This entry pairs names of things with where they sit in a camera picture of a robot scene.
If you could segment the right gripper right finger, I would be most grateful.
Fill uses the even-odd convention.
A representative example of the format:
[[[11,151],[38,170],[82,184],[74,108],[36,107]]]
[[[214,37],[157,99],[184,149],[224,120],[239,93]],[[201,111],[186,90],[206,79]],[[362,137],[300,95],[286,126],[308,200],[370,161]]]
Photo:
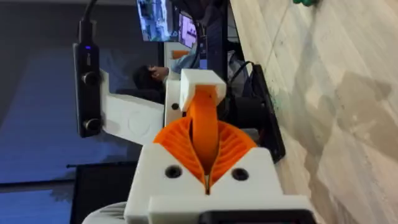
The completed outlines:
[[[218,153],[209,176],[209,194],[282,195],[269,150],[257,146],[244,131],[225,122],[219,122],[218,130]]]

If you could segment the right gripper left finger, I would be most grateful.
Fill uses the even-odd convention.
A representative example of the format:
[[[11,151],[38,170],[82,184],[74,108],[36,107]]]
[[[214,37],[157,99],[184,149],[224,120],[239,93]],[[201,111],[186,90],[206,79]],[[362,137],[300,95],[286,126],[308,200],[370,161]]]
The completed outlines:
[[[127,223],[198,223],[205,173],[190,139],[188,117],[171,122],[139,156],[124,211]]]

